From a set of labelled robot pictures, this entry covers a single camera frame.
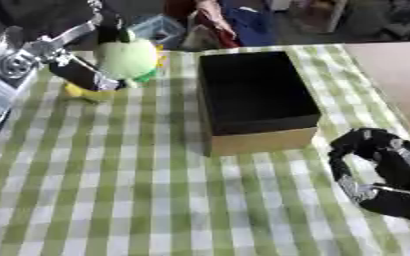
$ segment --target stuffed penguin toy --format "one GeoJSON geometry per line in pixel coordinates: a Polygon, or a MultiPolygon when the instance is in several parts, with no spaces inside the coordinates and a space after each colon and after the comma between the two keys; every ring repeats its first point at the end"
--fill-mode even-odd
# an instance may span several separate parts
{"type": "MultiPolygon", "coordinates": [[[[128,87],[136,88],[155,76],[163,58],[161,48],[157,48],[150,40],[137,38],[131,30],[125,33],[118,40],[100,43],[94,56],[99,71],[112,79],[124,80],[128,87]]],[[[108,100],[116,92],[89,91],[72,83],[67,83],[65,89],[71,97],[95,102],[108,100]]]]}

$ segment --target black box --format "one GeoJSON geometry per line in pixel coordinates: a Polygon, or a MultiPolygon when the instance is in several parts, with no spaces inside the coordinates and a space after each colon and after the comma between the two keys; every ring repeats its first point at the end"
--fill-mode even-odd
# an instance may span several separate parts
{"type": "Polygon", "coordinates": [[[202,56],[199,82],[211,152],[298,148],[316,131],[321,112],[285,52],[202,56]]]}

